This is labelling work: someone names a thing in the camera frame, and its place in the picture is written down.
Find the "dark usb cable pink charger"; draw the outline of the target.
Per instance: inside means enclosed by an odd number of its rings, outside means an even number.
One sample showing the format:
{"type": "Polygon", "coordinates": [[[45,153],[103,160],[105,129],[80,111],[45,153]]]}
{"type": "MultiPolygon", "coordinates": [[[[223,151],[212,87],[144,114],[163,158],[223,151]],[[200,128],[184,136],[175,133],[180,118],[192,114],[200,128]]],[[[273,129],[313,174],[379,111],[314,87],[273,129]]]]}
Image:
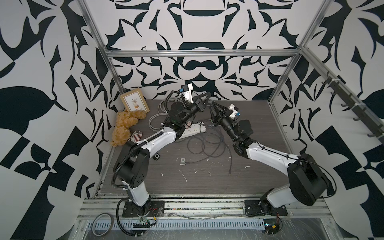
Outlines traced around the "dark usb cable pink charger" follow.
{"type": "Polygon", "coordinates": [[[233,154],[229,145],[225,142],[224,134],[219,128],[208,123],[209,119],[198,120],[196,122],[198,133],[192,137],[187,137],[187,150],[198,160],[187,161],[187,164],[197,164],[199,162],[209,162],[212,159],[232,160],[233,154]]]}

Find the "black mp3 player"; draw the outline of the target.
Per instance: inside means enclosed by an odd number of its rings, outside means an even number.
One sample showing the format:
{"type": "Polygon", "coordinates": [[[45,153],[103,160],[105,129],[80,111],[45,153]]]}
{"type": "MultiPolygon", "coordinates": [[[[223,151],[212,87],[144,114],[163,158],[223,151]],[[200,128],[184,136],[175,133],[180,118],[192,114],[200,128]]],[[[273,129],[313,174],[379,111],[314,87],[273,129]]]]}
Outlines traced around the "black mp3 player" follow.
{"type": "Polygon", "coordinates": [[[155,154],[155,155],[153,156],[153,160],[154,160],[154,161],[157,161],[160,157],[161,157],[160,154],[155,154]]]}

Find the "dark usb cable yellow charger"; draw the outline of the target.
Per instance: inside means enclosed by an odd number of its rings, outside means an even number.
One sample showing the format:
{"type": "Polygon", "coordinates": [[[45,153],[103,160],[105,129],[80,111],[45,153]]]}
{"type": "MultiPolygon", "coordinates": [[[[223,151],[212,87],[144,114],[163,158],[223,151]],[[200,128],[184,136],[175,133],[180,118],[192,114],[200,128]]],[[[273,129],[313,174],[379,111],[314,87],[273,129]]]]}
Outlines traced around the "dark usb cable yellow charger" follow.
{"type": "Polygon", "coordinates": [[[203,161],[209,161],[212,157],[210,154],[215,150],[216,145],[214,145],[214,142],[216,142],[218,139],[214,137],[214,135],[211,132],[208,133],[200,133],[197,135],[194,135],[192,137],[184,138],[181,140],[176,141],[176,143],[186,143],[186,147],[188,152],[191,155],[199,155],[202,157],[199,160],[195,161],[187,161],[186,165],[191,164],[197,164],[203,161]]]}

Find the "dark usb cable green charger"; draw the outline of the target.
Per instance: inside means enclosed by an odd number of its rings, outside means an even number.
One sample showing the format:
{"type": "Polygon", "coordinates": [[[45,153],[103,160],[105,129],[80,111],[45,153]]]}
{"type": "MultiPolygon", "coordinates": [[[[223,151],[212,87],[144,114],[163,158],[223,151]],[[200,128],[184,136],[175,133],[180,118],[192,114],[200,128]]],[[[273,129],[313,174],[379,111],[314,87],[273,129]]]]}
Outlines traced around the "dark usb cable green charger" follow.
{"type": "Polygon", "coordinates": [[[210,126],[210,131],[216,137],[218,140],[214,142],[214,145],[216,145],[215,150],[210,154],[212,158],[221,158],[225,153],[228,153],[228,159],[230,161],[228,174],[232,174],[232,166],[233,166],[233,155],[232,151],[230,150],[229,145],[225,142],[225,137],[222,134],[221,130],[214,126],[210,126]]]}

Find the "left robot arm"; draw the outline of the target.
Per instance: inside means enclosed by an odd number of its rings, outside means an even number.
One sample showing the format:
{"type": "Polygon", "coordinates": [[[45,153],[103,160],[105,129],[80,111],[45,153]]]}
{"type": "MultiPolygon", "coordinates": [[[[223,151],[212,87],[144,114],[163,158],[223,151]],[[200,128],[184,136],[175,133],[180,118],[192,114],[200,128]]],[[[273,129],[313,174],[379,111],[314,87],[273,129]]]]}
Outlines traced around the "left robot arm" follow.
{"type": "Polygon", "coordinates": [[[185,124],[198,112],[203,112],[208,106],[210,93],[192,96],[191,91],[171,91],[164,100],[167,112],[162,128],[152,136],[137,143],[128,143],[128,152],[116,162],[111,185],[114,189],[122,189],[129,195],[119,200],[116,208],[116,220],[121,231],[131,237],[143,235],[141,232],[129,232],[119,218],[121,203],[133,208],[133,213],[144,217],[150,213],[151,196],[145,186],[150,158],[165,146],[174,143],[184,133],[185,124]]]}

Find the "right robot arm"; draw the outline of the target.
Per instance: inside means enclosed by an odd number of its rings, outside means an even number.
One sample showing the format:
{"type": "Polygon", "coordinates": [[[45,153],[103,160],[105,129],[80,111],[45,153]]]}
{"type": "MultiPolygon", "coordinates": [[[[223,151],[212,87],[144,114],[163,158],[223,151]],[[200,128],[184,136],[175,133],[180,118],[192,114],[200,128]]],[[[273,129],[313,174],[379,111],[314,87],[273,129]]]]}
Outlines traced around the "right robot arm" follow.
{"type": "Polygon", "coordinates": [[[214,126],[221,126],[233,141],[235,152],[246,159],[258,161],[286,175],[289,183],[280,188],[272,188],[260,199],[256,213],[252,216],[277,215],[286,205],[299,202],[312,206],[330,187],[334,180],[330,173],[319,166],[311,155],[301,156],[284,153],[253,140],[250,121],[237,122],[237,108],[226,108],[216,102],[210,107],[214,126]]]}

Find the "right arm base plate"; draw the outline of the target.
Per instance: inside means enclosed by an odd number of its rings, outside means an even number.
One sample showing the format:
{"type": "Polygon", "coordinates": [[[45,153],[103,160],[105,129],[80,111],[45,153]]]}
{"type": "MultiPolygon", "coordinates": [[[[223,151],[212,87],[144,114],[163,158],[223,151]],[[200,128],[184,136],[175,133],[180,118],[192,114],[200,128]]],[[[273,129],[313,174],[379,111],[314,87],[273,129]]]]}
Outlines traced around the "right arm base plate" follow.
{"type": "Polygon", "coordinates": [[[245,215],[247,217],[275,216],[286,217],[288,211],[285,206],[275,208],[269,202],[261,200],[245,200],[245,215]]]}

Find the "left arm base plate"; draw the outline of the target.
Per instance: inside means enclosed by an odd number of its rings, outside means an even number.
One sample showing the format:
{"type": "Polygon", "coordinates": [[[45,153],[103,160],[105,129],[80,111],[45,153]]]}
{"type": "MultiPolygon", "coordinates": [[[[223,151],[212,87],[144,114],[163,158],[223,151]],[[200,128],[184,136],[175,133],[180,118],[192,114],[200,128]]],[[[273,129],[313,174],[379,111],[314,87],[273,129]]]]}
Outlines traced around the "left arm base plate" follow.
{"type": "Polygon", "coordinates": [[[122,216],[124,218],[157,217],[163,214],[164,208],[164,201],[147,201],[141,207],[128,202],[124,205],[122,216]]]}

